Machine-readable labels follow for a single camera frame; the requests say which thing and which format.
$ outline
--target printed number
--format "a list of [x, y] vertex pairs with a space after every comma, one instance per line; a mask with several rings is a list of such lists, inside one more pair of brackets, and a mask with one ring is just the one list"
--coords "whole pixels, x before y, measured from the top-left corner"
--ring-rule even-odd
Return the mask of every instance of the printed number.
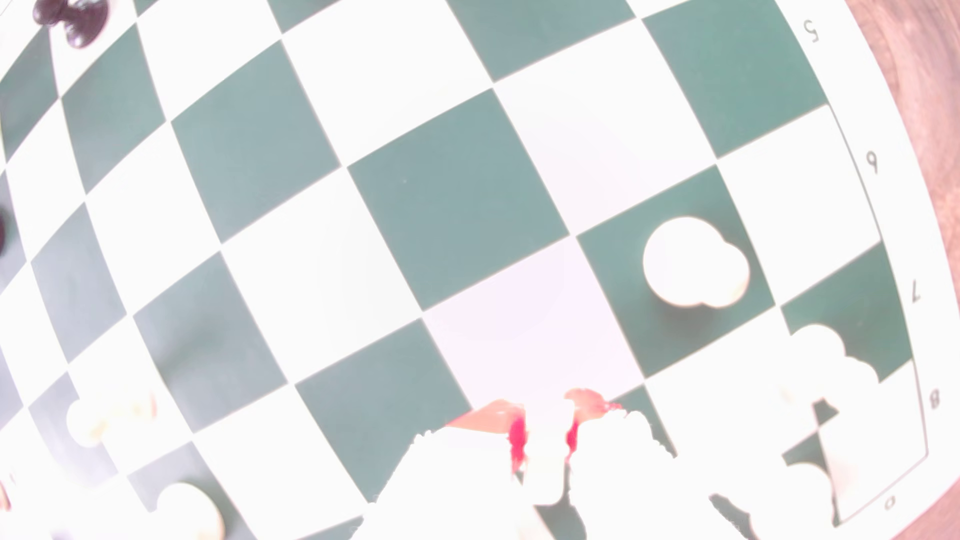
[[817, 29], [816, 29], [816, 28], [813, 28], [813, 21], [812, 21], [812, 20], [807, 19], [807, 20], [804, 21], [804, 30], [806, 30], [808, 34], [812, 34], [812, 35], [813, 35], [813, 42], [814, 42], [814, 43], [816, 43], [817, 41], [820, 40], [820, 34], [817, 33]]
[[879, 172], [879, 169], [876, 168], [876, 154], [874, 154], [873, 150], [867, 152], [867, 163], [874, 168], [874, 174]]

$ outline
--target chess piece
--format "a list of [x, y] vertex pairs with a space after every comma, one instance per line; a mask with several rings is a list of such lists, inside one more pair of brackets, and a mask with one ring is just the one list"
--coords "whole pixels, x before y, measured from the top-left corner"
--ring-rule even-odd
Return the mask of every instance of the chess piece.
[[570, 447], [566, 434], [573, 426], [573, 402], [530, 403], [526, 412], [526, 470], [523, 491], [532, 504], [556, 504], [564, 495], [564, 469]]
[[55, 26], [63, 21], [66, 42], [82, 49], [93, 42], [104, 29], [109, 15], [108, 0], [80, 0], [71, 5], [68, 0], [36, 0], [36, 24]]
[[782, 384], [786, 396], [800, 405], [827, 402], [841, 412], [869, 406], [879, 387], [870, 364], [847, 356], [843, 338], [824, 325], [808, 325], [790, 337], [789, 361]]
[[155, 519], [165, 540], [224, 540], [220, 510], [200, 488], [174, 483], [160, 492]]
[[750, 264], [710, 223], [678, 217], [662, 223], [643, 250], [650, 288], [676, 307], [727, 307], [750, 283]]
[[156, 417], [156, 401], [151, 393], [114, 403], [78, 400], [66, 413], [66, 426], [81, 446], [100, 444], [108, 430], [146, 424]]

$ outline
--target chess piece top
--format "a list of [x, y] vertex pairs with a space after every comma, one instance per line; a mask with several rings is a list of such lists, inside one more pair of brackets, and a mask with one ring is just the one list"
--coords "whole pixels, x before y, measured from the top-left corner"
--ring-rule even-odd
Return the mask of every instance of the chess piece top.
[[782, 469], [770, 492], [746, 509], [759, 540], [827, 539], [835, 532], [830, 479], [809, 463]]
[[156, 500], [157, 526], [162, 538], [178, 540], [223, 540], [224, 520], [220, 510], [200, 488], [173, 483]]
[[809, 405], [827, 400], [841, 412], [870, 406], [879, 386], [876, 370], [848, 356], [843, 338], [824, 325], [807, 325], [789, 342], [788, 360], [781, 380], [784, 396]]
[[93, 42], [107, 24], [107, 0], [80, 0], [70, 5], [68, 0], [36, 0], [36, 24], [55, 26], [63, 21], [66, 41], [71, 47], [82, 49]]
[[678, 217], [660, 224], [643, 251], [650, 288], [677, 307], [728, 307], [750, 284], [750, 264], [710, 223]]
[[156, 418], [156, 400], [150, 391], [117, 396], [78, 400], [66, 413], [66, 426], [78, 444], [93, 448], [100, 444], [108, 430], [119, 428], [130, 432], [137, 425], [150, 424]]

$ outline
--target white chess piece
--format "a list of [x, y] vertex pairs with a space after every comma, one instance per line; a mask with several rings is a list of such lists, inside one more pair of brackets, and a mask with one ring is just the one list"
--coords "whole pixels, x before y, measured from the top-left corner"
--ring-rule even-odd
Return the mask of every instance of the white chess piece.
[[787, 468], [783, 458], [775, 454], [722, 456], [695, 463], [696, 474], [708, 482], [709, 492], [719, 493], [745, 512], [763, 504]]
[[108, 430], [146, 424], [156, 418], [156, 400], [150, 392], [115, 402], [78, 400], [66, 413], [66, 426], [77, 444], [92, 448]]
[[834, 534], [833, 487], [823, 470], [798, 463], [775, 480], [771, 492], [743, 508], [759, 540], [826, 539]]
[[727, 307], [750, 284], [750, 264], [710, 223], [695, 217], [663, 222], [643, 250], [650, 288], [677, 307]]
[[527, 440], [523, 491], [531, 504], [556, 504], [564, 496], [564, 470], [573, 427], [573, 402], [528, 403], [524, 406]]
[[863, 406], [878, 387], [876, 370], [847, 356], [843, 339], [824, 325], [808, 325], [796, 331], [787, 352], [790, 365], [782, 378], [784, 394], [800, 405], [821, 399], [839, 410]]
[[417, 435], [351, 540], [519, 540], [517, 511], [532, 508], [511, 469], [502, 433]]
[[570, 503], [590, 540], [742, 540], [699, 483], [653, 438], [639, 412], [613, 410], [578, 429]]
[[168, 485], [156, 500], [154, 514], [165, 540], [223, 540], [224, 520], [216, 504], [188, 483]]

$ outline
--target black chess piece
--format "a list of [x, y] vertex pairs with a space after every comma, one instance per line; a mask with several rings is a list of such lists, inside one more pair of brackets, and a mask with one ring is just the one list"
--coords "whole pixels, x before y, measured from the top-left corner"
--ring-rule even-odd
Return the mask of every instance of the black chess piece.
[[68, 0], [36, 0], [34, 4], [36, 24], [54, 26], [63, 21], [66, 42], [76, 49], [97, 38], [107, 24], [108, 14], [107, 0], [80, 0], [73, 5]]

